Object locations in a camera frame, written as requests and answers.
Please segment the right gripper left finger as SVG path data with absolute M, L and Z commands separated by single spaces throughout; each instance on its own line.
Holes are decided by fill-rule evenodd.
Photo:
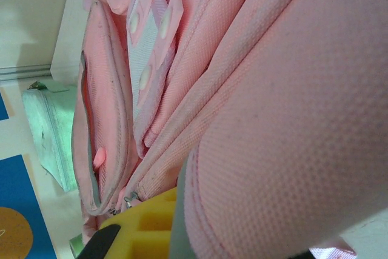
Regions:
M 168 258 L 177 188 L 138 203 L 102 223 L 79 258 Z

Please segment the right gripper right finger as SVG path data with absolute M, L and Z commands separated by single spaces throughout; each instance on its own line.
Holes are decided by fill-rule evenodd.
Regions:
M 306 249 L 298 254 L 289 256 L 287 259 L 315 259 L 310 249 Z

